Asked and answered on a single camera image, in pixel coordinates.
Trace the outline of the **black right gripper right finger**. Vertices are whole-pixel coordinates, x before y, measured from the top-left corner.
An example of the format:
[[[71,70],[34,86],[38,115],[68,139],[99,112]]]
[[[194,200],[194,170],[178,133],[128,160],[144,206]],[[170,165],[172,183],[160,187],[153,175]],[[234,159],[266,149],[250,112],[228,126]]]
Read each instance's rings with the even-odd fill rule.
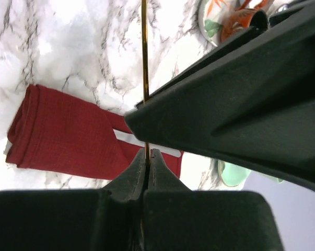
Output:
[[[145,250],[283,250],[271,207],[251,191],[192,191],[151,153]]]

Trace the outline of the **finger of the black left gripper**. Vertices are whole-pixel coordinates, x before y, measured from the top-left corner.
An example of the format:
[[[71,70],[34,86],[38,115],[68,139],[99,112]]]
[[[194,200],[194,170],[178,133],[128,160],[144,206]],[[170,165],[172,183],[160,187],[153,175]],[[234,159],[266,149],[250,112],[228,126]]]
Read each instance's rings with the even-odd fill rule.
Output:
[[[315,191],[315,1],[250,29],[171,81],[125,121],[141,141],[217,158]]]

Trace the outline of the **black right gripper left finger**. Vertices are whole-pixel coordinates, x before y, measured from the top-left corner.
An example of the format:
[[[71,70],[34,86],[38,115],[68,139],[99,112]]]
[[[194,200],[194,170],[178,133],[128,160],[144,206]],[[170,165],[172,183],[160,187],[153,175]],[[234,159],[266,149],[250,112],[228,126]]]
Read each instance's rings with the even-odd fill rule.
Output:
[[[0,191],[0,250],[142,250],[145,154],[103,188]]]

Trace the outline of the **dark red cloth napkin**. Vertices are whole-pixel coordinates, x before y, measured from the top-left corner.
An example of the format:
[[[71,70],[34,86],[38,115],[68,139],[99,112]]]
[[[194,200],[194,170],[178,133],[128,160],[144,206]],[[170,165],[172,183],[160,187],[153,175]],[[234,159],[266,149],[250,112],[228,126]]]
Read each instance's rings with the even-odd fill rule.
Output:
[[[41,85],[27,88],[8,130],[6,162],[18,168],[113,180],[143,147],[118,140],[130,133],[121,115]]]

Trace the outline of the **gold spoon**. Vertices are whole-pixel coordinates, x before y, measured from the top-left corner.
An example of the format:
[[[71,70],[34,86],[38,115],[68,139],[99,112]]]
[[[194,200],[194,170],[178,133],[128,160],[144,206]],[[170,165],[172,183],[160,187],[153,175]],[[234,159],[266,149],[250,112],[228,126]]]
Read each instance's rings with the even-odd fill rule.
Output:
[[[147,0],[141,0],[141,29],[142,29],[142,64],[143,64],[143,104],[149,100],[148,74],[148,31],[147,31]]]

